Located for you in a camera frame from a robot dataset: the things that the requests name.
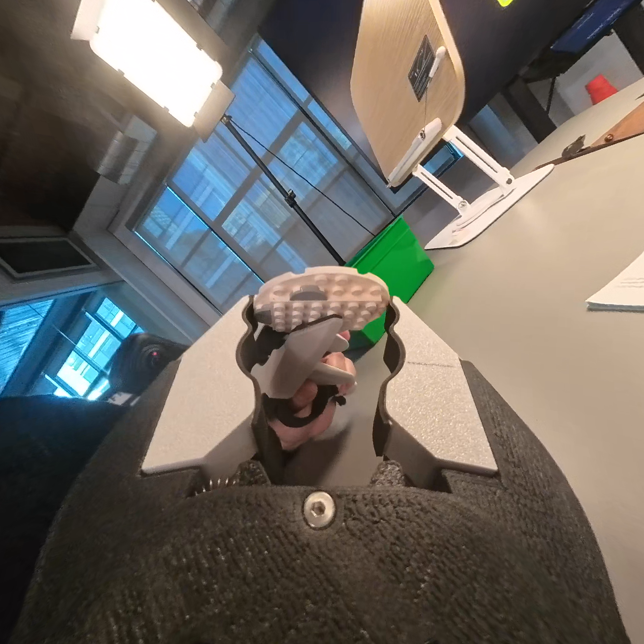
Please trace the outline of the small window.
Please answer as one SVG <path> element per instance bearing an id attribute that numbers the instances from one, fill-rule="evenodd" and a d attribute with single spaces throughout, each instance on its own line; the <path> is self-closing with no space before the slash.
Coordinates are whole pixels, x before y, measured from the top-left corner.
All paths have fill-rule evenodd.
<path id="1" fill-rule="evenodd" d="M 106 395 L 111 362 L 144 329 L 104 289 L 1 310 L 1 396 Z"/>

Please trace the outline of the black light stand pole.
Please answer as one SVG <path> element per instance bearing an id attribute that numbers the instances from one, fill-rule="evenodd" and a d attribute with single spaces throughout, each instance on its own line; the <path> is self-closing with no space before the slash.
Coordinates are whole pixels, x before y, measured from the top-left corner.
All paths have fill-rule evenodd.
<path id="1" fill-rule="evenodd" d="M 221 117 L 220 122 L 222 125 L 225 126 L 225 128 L 228 130 L 228 132 L 234 137 L 234 139 L 238 142 L 238 144 L 243 148 L 243 150 L 247 153 L 249 157 L 251 157 L 252 161 L 254 164 L 261 170 L 261 172 L 267 177 L 269 182 L 278 190 L 278 193 L 281 195 L 283 201 L 285 204 L 294 211 L 298 215 L 298 217 L 303 221 L 303 223 L 306 225 L 306 227 L 314 234 L 314 236 L 318 239 L 318 241 L 322 244 L 322 246 L 325 248 L 325 250 L 331 255 L 333 260 L 339 265 L 339 266 L 344 266 L 345 265 L 345 260 L 343 257 L 338 253 L 332 244 L 326 239 L 326 237 L 321 233 L 321 231 L 316 227 L 316 225 L 313 223 L 313 221 L 310 220 L 310 218 L 306 215 L 306 213 L 302 210 L 302 208 L 299 206 L 296 200 L 296 195 L 293 190 L 286 190 L 278 179 L 275 177 L 273 172 L 269 169 L 268 165 L 264 163 L 262 160 L 262 157 L 260 157 L 254 149 L 251 147 L 251 145 L 245 140 L 245 138 L 242 136 L 242 134 L 237 130 L 237 127 L 233 123 L 232 117 L 228 114 L 224 114 L 223 117 Z"/>

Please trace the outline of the large window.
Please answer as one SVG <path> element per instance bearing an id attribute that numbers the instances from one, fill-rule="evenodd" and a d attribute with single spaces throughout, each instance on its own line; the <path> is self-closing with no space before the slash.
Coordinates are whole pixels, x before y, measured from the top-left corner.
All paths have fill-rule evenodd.
<path id="1" fill-rule="evenodd" d="M 237 130 L 351 260 L 394 215 L 357 148 L 259 36 L 232 91 Z M 336 263 L 222 124 L 173 168 L 131 231 L 218 313 L 284 272 Z"/>

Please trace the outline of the led light panel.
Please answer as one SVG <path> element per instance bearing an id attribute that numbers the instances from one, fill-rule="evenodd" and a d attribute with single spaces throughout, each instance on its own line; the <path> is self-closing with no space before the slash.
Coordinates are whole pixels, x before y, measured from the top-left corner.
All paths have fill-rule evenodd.
<path id="1" fill-rule="evenodd" d="M 70 37 L 203 141 L 234 98 L 227 46 L 188 1 L 81 1 Z"/>

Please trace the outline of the dark monitor with blue edge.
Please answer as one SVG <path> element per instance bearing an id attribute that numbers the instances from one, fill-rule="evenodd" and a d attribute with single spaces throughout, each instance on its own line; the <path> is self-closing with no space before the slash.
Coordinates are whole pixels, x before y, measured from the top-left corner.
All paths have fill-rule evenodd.
<path id="1" fill-rule="evenodd" d="M 579 53 L 604 34 L 634 1 L 595 1 L 582 16 L 562 34 L 550 50 L 557 53 Z"/>

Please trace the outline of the green plastic bin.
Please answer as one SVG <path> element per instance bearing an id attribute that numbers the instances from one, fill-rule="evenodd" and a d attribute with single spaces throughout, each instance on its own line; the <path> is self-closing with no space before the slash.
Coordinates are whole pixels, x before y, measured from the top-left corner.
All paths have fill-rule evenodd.
<path id="1" fill-rule="evenodd" d="M 434 264 L 402 216 L 385 227 L 346 266 L 381 278 L 390 295 L 405 304 L 434 270 Z"/>

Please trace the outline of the white oval lego plate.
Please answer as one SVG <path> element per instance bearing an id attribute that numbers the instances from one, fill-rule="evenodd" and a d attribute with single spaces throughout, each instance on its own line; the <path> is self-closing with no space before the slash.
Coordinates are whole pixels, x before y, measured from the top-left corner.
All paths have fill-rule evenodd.
<path id="1" fill-rule="evenodd" d="M 254 316 L 277 332 L 290 333 L 331 316 L 341 331 L 362 330 L 390 302 L 385 282 L 352 267 L 313 267 L 287 272 L 264 283 L 254 296 Z"/>

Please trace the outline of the brown clipboard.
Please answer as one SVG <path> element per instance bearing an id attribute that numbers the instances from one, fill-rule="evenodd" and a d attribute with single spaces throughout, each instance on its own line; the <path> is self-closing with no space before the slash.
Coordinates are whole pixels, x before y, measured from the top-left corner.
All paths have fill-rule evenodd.
<path id="1" fill-rule="evenodd" d="M 602 137 L 590 146 L 581 145 L 585 141 L 585 135 L 578 137 L 578 139 L 564 149 L 561 157 L 537 165 L 535 170 L 542 169 L 546 165 L 560 165 L 564 162 L 586 156 L 600 149 L 614 146 L 622 141 L 627 141 L 641 135 L 643 135 L 643 117 L 631 117 L 629 115 L 628 117 L 624 117 L 610 131 L 602 135 Z"/>

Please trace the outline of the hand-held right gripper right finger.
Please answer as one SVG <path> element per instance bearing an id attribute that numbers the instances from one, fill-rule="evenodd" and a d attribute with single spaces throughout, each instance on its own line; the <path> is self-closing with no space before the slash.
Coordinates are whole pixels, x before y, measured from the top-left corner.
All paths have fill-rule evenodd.
<path id="1" fill-rule="evenodd" d="M 379 390 L 373 443 L 413 486 L 439 473 L 494 477 L 493 450 L 458 354 L 400 298 L 385 317 L 383 360 L 390 374 Z"/>

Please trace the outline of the black sticker on board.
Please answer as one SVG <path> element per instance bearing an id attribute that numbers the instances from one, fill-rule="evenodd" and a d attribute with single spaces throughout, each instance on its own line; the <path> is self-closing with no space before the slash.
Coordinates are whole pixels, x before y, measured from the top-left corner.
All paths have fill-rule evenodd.
<path id="1" fill-rule="evenodd" d="M 429 36 L 424 35 L 408 72 L 408 82 L 418 102 L 423 99 L 430 84 L 431 70 L 435 60 L 436 52 Z"/>

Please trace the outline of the white metal stand base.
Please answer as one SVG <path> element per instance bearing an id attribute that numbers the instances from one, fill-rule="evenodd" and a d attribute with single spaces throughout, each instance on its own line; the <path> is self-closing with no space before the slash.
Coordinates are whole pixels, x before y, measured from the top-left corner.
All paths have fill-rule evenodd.
<path id="1" fill-rule="evenodd" d="M 435 178 L 422 165 L 416 165 L 412 174 L 457 213 L 455 220 L 425 245 L 427 251 L 456 249 L 467 245 L 531 192 L 555 167 L 553 163 L 546 164 L 517 178 L 458 127 L 451 126 L 443 139 L 492 179 L 495 187 L 475 201 L 469 202 Z"/>

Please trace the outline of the dark cloth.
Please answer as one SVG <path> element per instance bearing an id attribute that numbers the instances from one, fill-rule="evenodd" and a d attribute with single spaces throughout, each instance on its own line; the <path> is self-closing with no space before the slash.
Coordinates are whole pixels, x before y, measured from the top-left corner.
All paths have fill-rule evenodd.
<path id="1" fill-rule="evenodd" d="M 124 411 L 83 398 L 1 398 L 2 643 L 62 501 Z"/>

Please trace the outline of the ceiling air vent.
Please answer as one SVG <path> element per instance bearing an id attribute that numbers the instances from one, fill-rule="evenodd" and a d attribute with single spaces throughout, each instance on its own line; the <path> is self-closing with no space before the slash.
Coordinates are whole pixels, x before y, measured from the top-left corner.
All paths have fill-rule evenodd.
<path id="1" fill-rule="evenodd" d="M 13 279 L 40 278 L 96 268 L 96 262 L 66 237 L 1 239 L 1 269 Z"/>

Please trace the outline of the white printed card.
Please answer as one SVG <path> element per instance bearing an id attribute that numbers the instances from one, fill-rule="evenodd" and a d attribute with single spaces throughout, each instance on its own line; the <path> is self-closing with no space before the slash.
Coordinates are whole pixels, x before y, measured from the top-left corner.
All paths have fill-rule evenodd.
<path id="1" fill-rule="evenodd" d="M 643 313 L 643 254 L 585 302 L 587 310 Z"/>

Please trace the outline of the red cone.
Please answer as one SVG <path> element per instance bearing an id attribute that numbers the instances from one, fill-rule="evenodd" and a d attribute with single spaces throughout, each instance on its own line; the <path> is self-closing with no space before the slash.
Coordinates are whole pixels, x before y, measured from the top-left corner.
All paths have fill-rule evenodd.
<path id="1" fill-rule="evenodd" d="M 585 90 L 593 106 L 618 93 L 615 86 L 603 74 L 589 80 L 585 85 Z"/>

